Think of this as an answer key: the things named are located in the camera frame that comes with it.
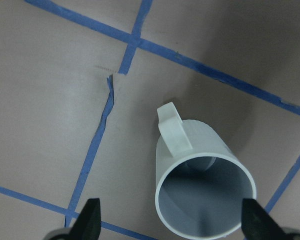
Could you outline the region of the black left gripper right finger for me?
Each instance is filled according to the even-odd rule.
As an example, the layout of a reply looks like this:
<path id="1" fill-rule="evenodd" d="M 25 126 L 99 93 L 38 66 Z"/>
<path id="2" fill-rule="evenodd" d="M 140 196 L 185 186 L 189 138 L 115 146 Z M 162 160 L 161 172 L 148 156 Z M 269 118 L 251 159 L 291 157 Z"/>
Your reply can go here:
<path id="1" fill-rule="evenodd" d="M 247 240 L 300 240 L 300 232 L 285 230 L 253 198 L 244 198 L 241 230 Z"/>

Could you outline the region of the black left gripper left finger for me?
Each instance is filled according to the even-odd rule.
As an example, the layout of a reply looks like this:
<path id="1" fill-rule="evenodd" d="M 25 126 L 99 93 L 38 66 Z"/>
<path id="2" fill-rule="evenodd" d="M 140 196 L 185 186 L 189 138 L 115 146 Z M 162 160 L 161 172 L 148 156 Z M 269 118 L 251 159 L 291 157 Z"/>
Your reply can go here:
<path id="1" fill-rule="evenodd" d="M 98 240 L 101 233 L 101 203 L 89 198 L 72 227 L 49 232 L 46 240 Z"/>

